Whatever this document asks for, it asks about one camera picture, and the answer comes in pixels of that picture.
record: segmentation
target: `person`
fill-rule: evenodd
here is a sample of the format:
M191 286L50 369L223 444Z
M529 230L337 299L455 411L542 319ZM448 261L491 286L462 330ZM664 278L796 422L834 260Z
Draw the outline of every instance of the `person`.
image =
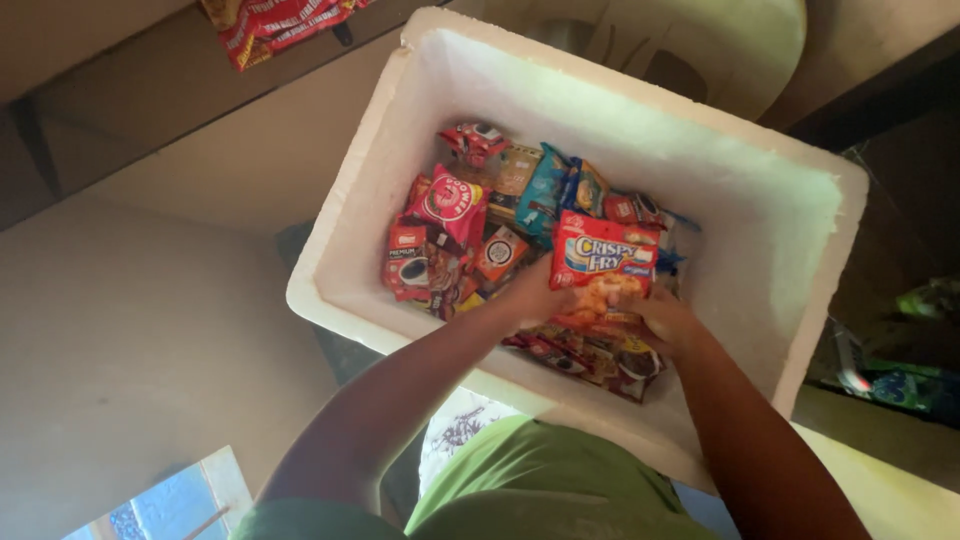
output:
M420 499L406 530L379 517L379 483L501 338L575 303L549 257L505 292L344 386L276 467L233 540L714 538L669 482L579 430L514 416L482 428ZM839 486L683 302L661 288L611 298L673 360L709 472L743 538L869 538Z

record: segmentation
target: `person's left hand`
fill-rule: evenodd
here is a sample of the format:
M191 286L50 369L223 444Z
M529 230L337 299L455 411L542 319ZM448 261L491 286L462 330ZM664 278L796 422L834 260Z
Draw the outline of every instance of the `person's left hand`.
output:
M504 307L505 314L516 318L518 329L541 325L577 303L574 289L550 289L552 260L553 253L548 253L521 271L495 300Z

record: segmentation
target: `white styrofoam cooler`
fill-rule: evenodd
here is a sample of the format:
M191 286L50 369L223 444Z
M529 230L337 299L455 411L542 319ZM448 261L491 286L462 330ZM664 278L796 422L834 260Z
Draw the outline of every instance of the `white styrofoam cooler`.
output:
M417 11L380 76L287 288L291 308L388 354L441 322L380 283L386 232L435 133L484 119L582 156L611 184L699 222L684 295L789 417L863 211L862 169L600 65L438 8ZM610 439L712 491L675 371L637 406L497 348L463 386Z

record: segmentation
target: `green t-shirt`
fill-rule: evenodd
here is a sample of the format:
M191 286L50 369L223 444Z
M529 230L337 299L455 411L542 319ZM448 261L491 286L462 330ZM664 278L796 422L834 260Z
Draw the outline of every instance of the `green t-shirt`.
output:
M258 505L231 540L714 540L669 482L610 441L523 416L480 430L450 459L403 532L357 506Z

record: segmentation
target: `hand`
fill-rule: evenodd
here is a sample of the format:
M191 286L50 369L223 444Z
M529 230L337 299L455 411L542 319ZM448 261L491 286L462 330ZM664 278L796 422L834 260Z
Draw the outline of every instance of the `hand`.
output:
M678 300L662 285L653 283L649 298L638 295L610 298L621 311L643 317L638 333L655 351L676 357L689 354L706 339L713 339L707 327L697 319L686 302Z
M503 307L505 314L516 318L518 330L541 325L577 303L573 289L550 290L552 260L552 253L541 257L520 272L494 300Z

